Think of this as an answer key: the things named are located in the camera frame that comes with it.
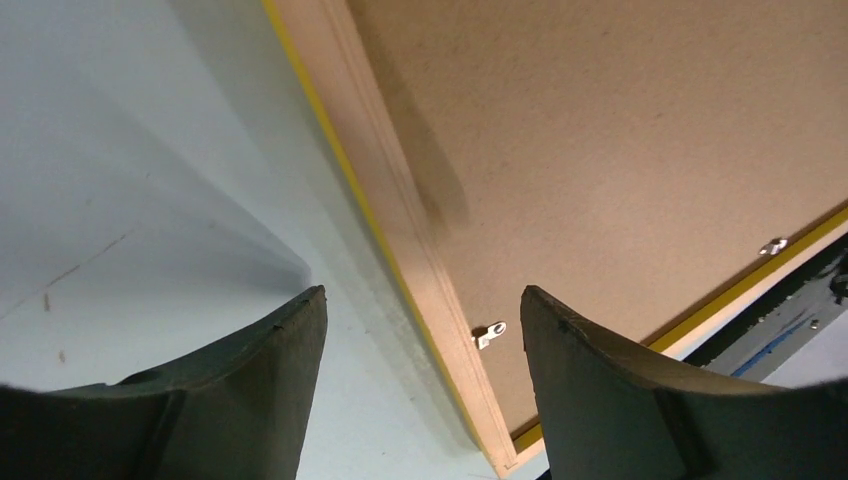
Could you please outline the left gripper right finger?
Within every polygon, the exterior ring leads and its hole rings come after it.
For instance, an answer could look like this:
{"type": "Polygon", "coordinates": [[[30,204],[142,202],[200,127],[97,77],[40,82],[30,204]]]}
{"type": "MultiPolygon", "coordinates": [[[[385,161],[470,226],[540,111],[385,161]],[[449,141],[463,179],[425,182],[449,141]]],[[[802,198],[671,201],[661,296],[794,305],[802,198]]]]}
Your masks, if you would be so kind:
{"type": "Polygon", "coordinates": [[[654,352],[537,286],[520,319],[554,479],[843,479],[847,383],[786,389],[654,352]]]}

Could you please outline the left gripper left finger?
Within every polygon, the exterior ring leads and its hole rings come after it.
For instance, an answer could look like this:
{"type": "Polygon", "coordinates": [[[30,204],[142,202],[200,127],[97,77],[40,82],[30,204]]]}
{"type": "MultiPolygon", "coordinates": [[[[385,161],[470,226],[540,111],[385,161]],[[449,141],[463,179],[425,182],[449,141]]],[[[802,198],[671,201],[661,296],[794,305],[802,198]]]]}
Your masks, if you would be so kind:
{"type": "Polygon", "coordinates": [[[293,479],[327,333],[312,286],[114,385],[1,389],[5,479],[293,479]]]}

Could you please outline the yellow wooden picture frame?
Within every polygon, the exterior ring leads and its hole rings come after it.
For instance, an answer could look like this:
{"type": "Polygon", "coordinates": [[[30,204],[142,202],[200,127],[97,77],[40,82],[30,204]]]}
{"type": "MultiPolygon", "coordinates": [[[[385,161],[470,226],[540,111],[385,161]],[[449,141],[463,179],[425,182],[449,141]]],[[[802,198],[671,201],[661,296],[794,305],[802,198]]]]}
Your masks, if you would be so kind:
{"type": "MultiPolygon", "coordinates": [[[[472,326],[464,316],[351,2],[269,1],[265,8],[475,444],[496,474],[506,477],[544,448],[537,414],[527,428],[510,432],[482,360],[508,323],[472,326]]],[[[640,342],[672,357],[686,357],[846,233],[847,199],[805,233],[768,241],[759,260],[733,283],[640,342]]]]}

